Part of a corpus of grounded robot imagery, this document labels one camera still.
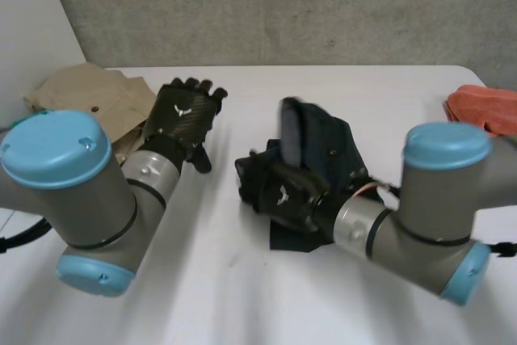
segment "light blue joint cap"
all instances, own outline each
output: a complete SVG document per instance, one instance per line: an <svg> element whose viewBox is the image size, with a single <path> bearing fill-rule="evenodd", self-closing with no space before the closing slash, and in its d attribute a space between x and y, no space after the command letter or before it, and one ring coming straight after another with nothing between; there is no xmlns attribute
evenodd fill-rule
<svg viewBox="0 0 517 345"><path fill-rule="evenodd" d="M476 242L448 281L440 297L465 306L474 294L485 274L491 250Z"/></svg>
<svg viewBox="0 0 517 345"><path fill-rule="evenodd" d="M62 255L56 275L73 288L105 297L124 294L135 279L135 273L125 268L77 255Z"/></svg>
<svg viewBox="0 0 517 345"><path fill-rule="evenodd" d="M404 161L422 170L455 170L488 156L492 142L485 131L465 123L429 123L406 137Z"/></svg>
<svg viewBox="0 0 517 345"><path fill-rule="evenodd" d="M92 116L53 111L16 125L0 144L0 162L16 182L36 189L72 187L109 162L111 143Z"/></svg>

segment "white wall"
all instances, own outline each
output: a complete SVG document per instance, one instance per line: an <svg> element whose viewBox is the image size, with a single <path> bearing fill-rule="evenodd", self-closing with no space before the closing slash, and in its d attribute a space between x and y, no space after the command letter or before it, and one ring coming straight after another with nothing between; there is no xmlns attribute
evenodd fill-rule
<svg viewBox="0 0 517 345"><path fill-rule="evenodd" d="M0 0L0 126L28 113L27 92L83 61L59 0Z"/></svg>

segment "concrete wall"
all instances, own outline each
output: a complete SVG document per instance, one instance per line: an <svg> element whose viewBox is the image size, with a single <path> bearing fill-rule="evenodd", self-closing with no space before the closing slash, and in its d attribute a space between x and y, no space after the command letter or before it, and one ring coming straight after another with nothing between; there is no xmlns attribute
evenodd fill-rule
<svg viewBox="0 0 517 345"><path fill-rule="evenodd" d="M457 64L517 86L517 0L61 0L104 66Z"/></svg>

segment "glove finger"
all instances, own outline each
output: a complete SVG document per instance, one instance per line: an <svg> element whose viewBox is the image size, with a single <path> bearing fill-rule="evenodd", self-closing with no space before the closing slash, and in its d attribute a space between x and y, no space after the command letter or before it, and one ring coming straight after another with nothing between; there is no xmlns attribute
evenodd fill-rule
<svg viewBox="0 0 517 345"><path fill-rule="evenodd" d="M202 145L199 145L194 150L194 154L189 162L192 163L195 169L201 174L207 174L212 171L212 163L210 163L207 152Z"/></svg>
<svg viewBox="0 0 517 345"><path fill-rule="evenodd" d="M217 113L221 112L221 106L223 103L223 99L228 96L228 92L223 88L217 88L215 92L213 92L213 95L211 96L211 99L214 100L217 104Z"/></svg>
<svg viewBox="0 0 517 345"><path fill-rule="evenodd" d="M179 88L183 86L183 81L181 81L181 78L175 77L174 80L172 80L172 82L170 83L170 86L174 88Z"/></svg>
<svg viewBox="0 0 517 345"><path fill-rule="evenodd" d="M200 83L200 89L206 90L207 93L210 91L210 89L212 89L212 86L213 86L213 82L210 80L203 80Z"/></svg>
<svg viewBox="0 0 517 345"><path fill-rule="evenodd" d="M187 88L191 88L191 89L196 88L199 84L200 84L200 80L198 80L197 78L189 77L189 78L185 81L185 87L187 87Z"/></svg>

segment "white table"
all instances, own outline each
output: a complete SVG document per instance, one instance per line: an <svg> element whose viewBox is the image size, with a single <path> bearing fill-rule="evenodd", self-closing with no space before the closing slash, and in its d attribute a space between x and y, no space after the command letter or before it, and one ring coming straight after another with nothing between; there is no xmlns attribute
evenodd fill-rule
<svg viewBox="0 0 517 345"><path fill-rule="evenodd" d="M398 183L406 132L445 120L447 96L462 84L481 84L473 72L456 66L122 70L143 75L154 90L188 76L227 88L208 137L214 170L201 176L184 169L137 278L121 298L92 297L61 284L54 267L65 244L53 231L0 256L2 345L517 343L517 259L493 258L477 295L458 308L335 246L310 254L269 251L269 220L241 204L237 193L233 161L251 148L262 150L276 135L277 105L288 95L348 121L372 174ZM516 240L514 213L479 212L474 235ZM15 214L2 235L34 220Z"/></svg>

